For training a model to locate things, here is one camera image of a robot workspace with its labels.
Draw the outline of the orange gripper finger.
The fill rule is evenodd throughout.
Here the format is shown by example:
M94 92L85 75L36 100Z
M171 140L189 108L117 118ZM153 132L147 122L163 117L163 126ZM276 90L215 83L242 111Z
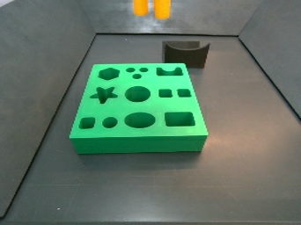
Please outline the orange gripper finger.
M167 19L169 17L171 0L153 0L155 18Z
M132 0L132 9L136 16L148 14L148 0Z

